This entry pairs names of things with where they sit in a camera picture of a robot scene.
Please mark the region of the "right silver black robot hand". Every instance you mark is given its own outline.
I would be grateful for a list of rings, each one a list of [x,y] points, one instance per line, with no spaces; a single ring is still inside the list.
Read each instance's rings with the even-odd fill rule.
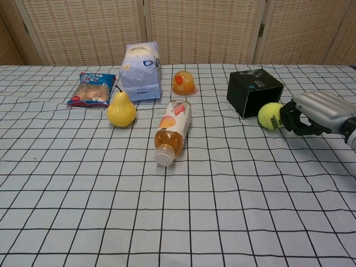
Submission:
[[[329,92],[304,92],[280,109],[284,127],[298,136],[355,133],[355,105]]]

